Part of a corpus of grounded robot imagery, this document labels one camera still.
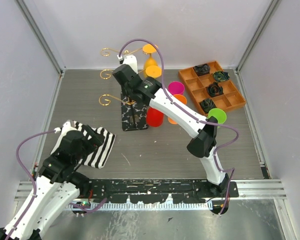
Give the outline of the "gold wine glass rack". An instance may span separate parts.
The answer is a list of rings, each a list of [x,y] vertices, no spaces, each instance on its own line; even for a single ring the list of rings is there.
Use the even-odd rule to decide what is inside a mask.
[[[141,51],[138,48],[133,51],[124,50],[122,56],[134,55],[135,53]],[[148,128],[146,117],[147,117],[147,107],[142,103],[137,103],[134,100],[130,100],[129,97],[125,96],[120,92],[120,97],[115,97],[111,94],[102,94],[98,102],[100,105],[107,107],[111,104],[112,100],[117,100],[120,102],[121,109],[121,126],[124,132],[146,130]]]

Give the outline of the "yellow plastic wine glass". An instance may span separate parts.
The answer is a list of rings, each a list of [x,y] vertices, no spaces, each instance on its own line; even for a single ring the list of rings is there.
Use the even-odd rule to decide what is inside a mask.
[[[143,65],[143,69],[146,70],[150,66],[157,66],[157,61],[153,58],[153,54],[157,52],[156,48],[151,44],[146,44],[142,47],[142,51],[148,57]]]

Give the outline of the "red plastic wine glass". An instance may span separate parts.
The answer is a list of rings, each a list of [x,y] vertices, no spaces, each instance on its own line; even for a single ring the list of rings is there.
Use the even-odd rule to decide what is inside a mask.
[[[155,108],[149,107],[146,114],[146,123],[151,127],[160,127],[163,124],[164,114]]]

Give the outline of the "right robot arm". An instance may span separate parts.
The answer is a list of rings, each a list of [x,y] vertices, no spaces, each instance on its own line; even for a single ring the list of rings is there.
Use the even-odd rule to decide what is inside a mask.
[[[193,111],[176,99],[153,77],[141,79],[131,66],[122,64],[112,72],[124,95],[137,103],[158,110],[180,125],[191,137],[187,150],[199,158],[206,172],[209,191],[215,197],[228,197],[232,175],[222,168],[216,136],[220,123],[215,117]]]

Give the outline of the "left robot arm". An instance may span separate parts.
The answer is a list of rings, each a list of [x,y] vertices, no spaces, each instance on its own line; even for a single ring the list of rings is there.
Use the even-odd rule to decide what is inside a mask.
[[[52,132],[60,134],[57,148],[44,160],[36,179],[31,179],[32,190],[17,214],[0,228],[0,240],[42,239],[74,199],[90,193],[89,178],[76,169],[81,159],[102,146],[105,137],[88,125],[79,130],[71,121]]]

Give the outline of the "pink plastic wine glass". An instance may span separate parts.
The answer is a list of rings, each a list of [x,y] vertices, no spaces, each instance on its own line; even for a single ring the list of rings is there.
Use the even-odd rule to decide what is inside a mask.
[[[168,91],[172,95],[183,95],[185,91],[185,86],[179,81],[173,81],[168,85]]]

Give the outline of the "green plastic wine glass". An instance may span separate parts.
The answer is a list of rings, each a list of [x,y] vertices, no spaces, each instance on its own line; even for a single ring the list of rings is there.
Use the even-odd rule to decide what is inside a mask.
[[[227,120],[227,114],[224,110],[220,108],[213,108],[208,112],[208,122],[210,122],[210,118],[215,118],[219,125],[222,125]]]

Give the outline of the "black white striped cloth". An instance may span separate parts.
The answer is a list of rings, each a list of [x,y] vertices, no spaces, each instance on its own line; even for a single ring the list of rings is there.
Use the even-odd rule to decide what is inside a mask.
[[[72,120],[72,121],[74,121],[74,127],[77,129],[77,131],[82,132],[83,135],[85,136],[86,131],[83,130],[83,126],[87,125],[87,124],[83,124],[83,123],[75,121],[75,120]],[[92,129],[96,133],[104,135],[104,143],[102,146],[100,146],[94,152],[90,153],[88,156],[81,158],[78,161],[78,164],[92,167],[92,168],[101,169],[105,166],[105,164],[109,158],[109,155],[113,149],[113,145],[116,140],[116,135],[107,131],[103,127],[99,127],[99,128],[92,127]],[[54,147],[52,148],[52,150],[50,152],[51,155],[57,151],[57,148],[60,146],[63,137],[64,136],[59,135]]]

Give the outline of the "dark rose top left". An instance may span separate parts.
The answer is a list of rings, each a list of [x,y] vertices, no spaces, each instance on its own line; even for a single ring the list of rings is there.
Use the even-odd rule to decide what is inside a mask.
[[[205,64],[200,64],[200,65],[195,65],[193,67],[193,70],[196,73],[196,75],[198,77],[200,77],[200,76],[209,74],[211,68],[210,68],[210,66],[207,63],[205,63]]]

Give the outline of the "dark rose bottom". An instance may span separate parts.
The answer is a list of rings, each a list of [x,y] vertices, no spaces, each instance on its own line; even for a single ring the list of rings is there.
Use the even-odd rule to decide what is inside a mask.
[[[216,108],[216,105],[211,98],[206,98],[206,99],[202,100],[199,103],[199,105],[205,114],[208,114],[210,110]]]

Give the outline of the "dark red rose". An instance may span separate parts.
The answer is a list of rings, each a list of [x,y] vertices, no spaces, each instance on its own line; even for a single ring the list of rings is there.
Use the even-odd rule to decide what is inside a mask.
[[[217,82],[210,84],[207,87],[207,93],[210,97],[214,98],[224,94],[223,87],[220,86]]]

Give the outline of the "orange compartment tray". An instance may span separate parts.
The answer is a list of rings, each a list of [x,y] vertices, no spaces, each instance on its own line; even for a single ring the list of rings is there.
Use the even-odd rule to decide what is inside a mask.
[[[212,108],[225,112],[246,105],[246,100],[217,61],[182,69],[178,72],[198,112],[207,115]]]

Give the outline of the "dark green rose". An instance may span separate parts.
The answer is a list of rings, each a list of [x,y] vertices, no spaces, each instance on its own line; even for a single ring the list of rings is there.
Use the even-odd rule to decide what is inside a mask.
[[[230,75],[225,71],[216,71],[212,74],[214,80],[218,83],[228,81],[230,79]]]

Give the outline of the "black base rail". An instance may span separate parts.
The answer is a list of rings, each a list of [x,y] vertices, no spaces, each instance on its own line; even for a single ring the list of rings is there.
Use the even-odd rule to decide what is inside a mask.
[[[205,179],[91,179],[80,198],[99,203],[104,198],[114,204],[205,203],[206,199],[224,198],[226,189],[218,191]]]

